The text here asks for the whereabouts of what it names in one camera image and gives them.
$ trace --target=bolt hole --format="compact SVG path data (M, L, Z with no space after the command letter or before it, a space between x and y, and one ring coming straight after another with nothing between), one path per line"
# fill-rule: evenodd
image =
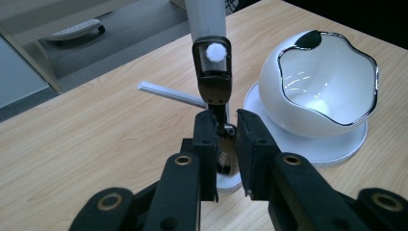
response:
M332 224L336 227L337 230L349 230L350 229L350 224L347 222L347 220L342 219L342 218L333 218Z
M112 192L102 197L98 201L97 207L101 211L110 211L119 206L122 203L122 200L123 197L121 194L117 192Z
M174 162L179 166L189 165L191 161L192 159L188 156L179 156L174 160Z
M162 228L162 230L175 230L177 226L178 226L177 218L173 217L165 218L160 223L160 228Z
M291 166L298 166L300 163L302 163L298 157L292 155L284 156L283 161Z
M403 209L401 202L390 195L376 192L371 196L372 201L379 207L391 212L400 212Z

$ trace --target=table surface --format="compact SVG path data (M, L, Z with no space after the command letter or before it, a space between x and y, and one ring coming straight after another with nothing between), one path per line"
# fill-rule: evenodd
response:
M366 141L349 161L318 171L356 197L378 187L408 198L408 52L278 0L227 17L233 44L231 120L258 81L270 51L306 30L337 32L380 68L377 107ZM148 81L198 95L191 37L177 39L81 87L0 123L0 229L66 230L95 193L139 192L192 136L201 110L136 90ZM268 204L243 190L202 203L203 230L270 230Z

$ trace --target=white stick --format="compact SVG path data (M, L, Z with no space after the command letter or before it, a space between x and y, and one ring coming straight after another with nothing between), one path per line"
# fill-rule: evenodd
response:
M191 95L191 94L187 94L187 93L181 92L179 90L168 89L168 88L162 87L160 85L151 84L151 83L148 83L148 82L145 82L145 81L142 81L142 82L139 83L138 90L148 92L148 93L152 93L152 94L156 94L156 95L159 95L161 97L172 99L172 100L179 101L179 102L182 102L182 103L186 103L186 104L189 104L189 105L193 105L193 106L198 107L198 108L202 108L202 109L207 108L207 104L200 97L197 97L197 96Z

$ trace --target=white object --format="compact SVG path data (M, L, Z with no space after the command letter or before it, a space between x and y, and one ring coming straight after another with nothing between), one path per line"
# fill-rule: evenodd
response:
M211 62L218 63L225 60L227 49L219 43L213 43L208 46L206 55Z
M351 132L330 138L311 139L290 133L275 124L266 113L258 83L249 90L243 108L261 118L282 152L301 155L314 167L331 167L348 160L363 144L368 132L368 122L365 121Z
M265 110L277 125L299 136L352 131L375 108L378 66L339 34L309 33L283 41L265 61L259 82ZM313 44L319 36L321 42Z
M160 85L151 84L142 81L138 85L138 90L159 95L164 98L172 99L198 108L206 109L207 105L200 97L190 95L179 90L168 89Z
M98 19L91 19L57 32L49 37L46 37L46 39L55 41L76 39L95 29L98 29L100 33L103 33L104 29L99 28L103 28L101 22Z
M226 37L223 0L186 0L192 42L207 36Z
M225 175L217 173L217 191L219 193L233 193L242 186L240 173Z

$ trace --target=bowl rim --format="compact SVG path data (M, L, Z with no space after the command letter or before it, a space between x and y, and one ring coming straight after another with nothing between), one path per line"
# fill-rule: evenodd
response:
M303 106L303 105L294 103L294 102L292 102L292 100L286 95L286 93L285 93L285 91L284 91L283 73L282 73L282 66L281 66L281 62L280 62L281 57L282 57L286 52L291 51L291 50L313 50L313 49L315 49L316 47L318 47L318 46L320 45L320 42L317 42L317 45L314 46L314 47L306 47L306 46L303 46L303 47L302 47L302 46L299 45L299 42L298 42L298 41L299 41L300 39L304 39L305 36L308 36L308 35L314 35L314 36L315 36L316 34L319 34L320 37L321 37L321 36L334 36L334 37L338 37L338 38L343 39L343 40L345 41L345 43L348 45L348 47L349 47L352 51L354 51L354 52L356 52L357 54L362 55L362 56L364 56L366 59L368 59L368 60L372 63L372 65L373 65L373 67L374 67L374 69L375 69L375 71L374 71L374 72L375 72L375 76L374 76L374 91L373 91L373 99L372 99L371 106L370 106L370 108L369 108L369 110L368 110L367 112L365 112L362 116L360 116L359 118L357 118L356 120L354 120L354 121L352 121L352 122L350 122L350 123L347 123L347 124L340 123L340 122L334 120L333 118L331 118L330 116L328 116L328 115L326 115L326 114L324 114L324 113L321 113L321 112L319 112L319 111L317 111L317 110L315 110L315 109L311 109L311 108L305 107L305 106ZM354 124L358 124L358 123L360 123L361 121L365 120L365 119L374 111L374 109L375 109L375 107L376 107L377 97L378 97L378 84L379 84L379 70L378 70L378 64L377 64L377 62L375 61L375 59L374 59L373 57L371 57L370 55L368 55L368 54L366 54L366 53L364 53L364 52L358 50L357 48L355 48L355 47L351 44L351 42L350 42L345 36L343 36L343 35L341 35L341 34L339 34L339 33L335 33L335 32L323 32L323 31L318 31L318 30L309 31L309 32L307 32L306 34L304 34L303 36L301 36L294 44L292 44L292 45L290 45L289 47L283 49L283 50L278 54L277 61L278 61L278 66L279 66L279 77L280 77L280 83L281 83L281 91L282 91L283 95L285 96L285 98L288 100L288 102L290 102L291 104L294 104L294 105L297 106L297 107L300 107L300 108L303 108L303 109L306 109L306 110L309 110L309 111L313 111L313 112L315 112L315 113L318 113L318 114L320 114L320 115L322 115L322 116L324 116L324 117L330 119L332 122L334 122L334 123L336 123L336 124L338 124L338 125L344 126L344 127L346 127L346 126L352 126L352 125L354 125Z

